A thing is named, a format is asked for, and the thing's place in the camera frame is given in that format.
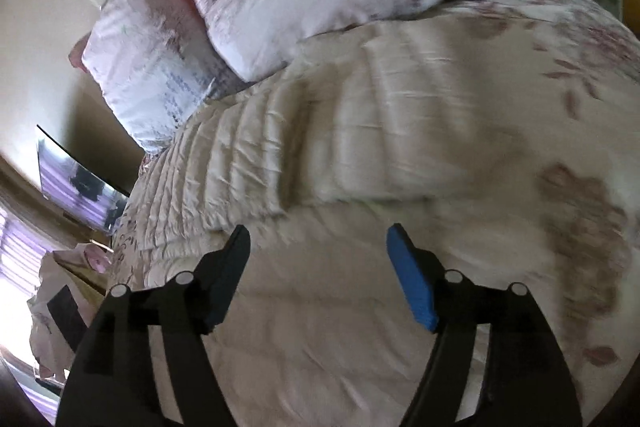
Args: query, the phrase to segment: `beige comforter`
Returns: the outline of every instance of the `beige comforter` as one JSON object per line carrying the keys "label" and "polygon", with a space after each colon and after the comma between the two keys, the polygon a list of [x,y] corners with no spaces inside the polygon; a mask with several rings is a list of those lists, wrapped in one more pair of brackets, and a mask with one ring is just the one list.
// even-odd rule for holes
{"label": "beige comforter", "polygon": [[[113,282],[162,284],[250,230],[238,293],[204,338],[239,425],[400,423],[433,337],[386,256],[394,222],[476,283],[529,285],[587,418],[619,386],[640,348],[640,46],[588,0],[535,1],[310,39],[201,108],[139,180]],[[593,28],[624,50],[593,45],[586,63]],[[162,407],[179,419],[158,333]]]}

